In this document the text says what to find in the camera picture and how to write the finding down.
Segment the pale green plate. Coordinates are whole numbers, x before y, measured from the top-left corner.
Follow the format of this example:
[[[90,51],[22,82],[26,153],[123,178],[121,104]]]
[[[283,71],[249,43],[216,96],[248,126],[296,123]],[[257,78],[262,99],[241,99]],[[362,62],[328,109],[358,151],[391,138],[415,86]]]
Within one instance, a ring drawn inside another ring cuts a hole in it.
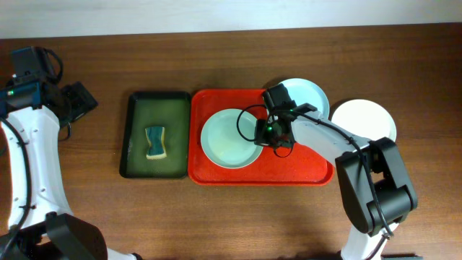
[[[201,130],[201,148],[215,165],[239,169],[254,163],[263,151],[253,143],[257,118],[230,108],[212,115]]]

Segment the light blue plate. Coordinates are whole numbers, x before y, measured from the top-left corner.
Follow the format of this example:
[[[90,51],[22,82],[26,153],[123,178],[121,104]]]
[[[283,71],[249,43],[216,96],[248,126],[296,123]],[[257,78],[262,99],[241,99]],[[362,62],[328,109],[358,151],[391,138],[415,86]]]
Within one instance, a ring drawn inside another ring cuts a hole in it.
[[[315,106],[325,118],[328,118],[329,101],[325,92],[317,84],[301,78],[286,79],[281,84],[286,87],[289,96],[297,105],[309,103]]]

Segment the green yellow sponge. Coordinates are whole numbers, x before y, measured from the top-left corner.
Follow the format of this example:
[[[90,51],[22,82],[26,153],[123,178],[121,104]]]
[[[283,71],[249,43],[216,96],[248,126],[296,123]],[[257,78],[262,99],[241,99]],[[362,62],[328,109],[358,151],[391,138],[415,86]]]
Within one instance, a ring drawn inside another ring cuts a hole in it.
[[[167,157],[165,148],[165,127],[150,126],[145,128],[146,138],[149,144],[147,150],[148,160],[161,160]]]

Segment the white plate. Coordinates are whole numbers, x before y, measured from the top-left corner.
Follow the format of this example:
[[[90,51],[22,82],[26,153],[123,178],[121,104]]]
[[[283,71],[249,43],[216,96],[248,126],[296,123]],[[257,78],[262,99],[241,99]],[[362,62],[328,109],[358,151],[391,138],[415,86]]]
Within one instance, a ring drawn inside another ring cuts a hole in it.
[[[396,141],[397,128],[391,114],[381,105],[364,99],[348,100],[331,114],[331,121],[360,137]]]

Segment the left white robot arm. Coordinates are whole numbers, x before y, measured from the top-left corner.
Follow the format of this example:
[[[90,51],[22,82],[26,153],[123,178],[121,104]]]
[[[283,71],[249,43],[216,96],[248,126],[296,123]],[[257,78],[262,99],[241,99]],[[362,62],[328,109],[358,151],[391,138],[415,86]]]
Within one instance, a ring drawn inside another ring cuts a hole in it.
[[[61,59],[50,49],[12,51],[14,74],[1,89],[1,129],[12,180],[2,259],[139,259],[107,247],[100,230],[73,215],[58,155],[59,132],[95,109],[81,82],[59,88]]]

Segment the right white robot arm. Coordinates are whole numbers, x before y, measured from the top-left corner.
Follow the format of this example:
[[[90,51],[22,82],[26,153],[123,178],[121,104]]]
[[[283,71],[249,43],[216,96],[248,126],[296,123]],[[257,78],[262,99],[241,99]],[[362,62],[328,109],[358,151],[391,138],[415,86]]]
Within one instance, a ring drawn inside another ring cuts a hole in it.
[[[262,94],[265,119],[253,142],[277,150],[295,144],[316,152],[337,172],[341,199],[352,228],[336,259],[382,259],[393,231],[418,198],[396,143],[357,136],[330,122],[313,105],[296,104],[283,84]]]

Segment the red plastic tray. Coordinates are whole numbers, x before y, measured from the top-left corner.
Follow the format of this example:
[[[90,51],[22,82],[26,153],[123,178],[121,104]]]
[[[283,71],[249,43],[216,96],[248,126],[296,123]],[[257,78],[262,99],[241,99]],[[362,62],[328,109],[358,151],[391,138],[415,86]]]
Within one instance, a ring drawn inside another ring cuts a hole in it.
[[[188,176],[207,186],[323,186],[334,175],[332,164],[308,147],[296,144],[292,151],[264,148],[258,159],[240,169],[219,167],[204,154],[200,136],[210,116],[224,109],[244,109],[262,104],[263,89],[205,89],[191,101],[191,121],[188,147]]]

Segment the dark green tray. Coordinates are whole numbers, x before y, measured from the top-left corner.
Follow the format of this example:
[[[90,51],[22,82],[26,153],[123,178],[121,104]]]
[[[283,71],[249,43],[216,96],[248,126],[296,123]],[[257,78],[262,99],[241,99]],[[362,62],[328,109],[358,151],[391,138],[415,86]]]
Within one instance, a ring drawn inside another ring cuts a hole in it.
[[[128,98],[119,173],[124,178],[183,178],[188,171],[191,95],[135,92]]]

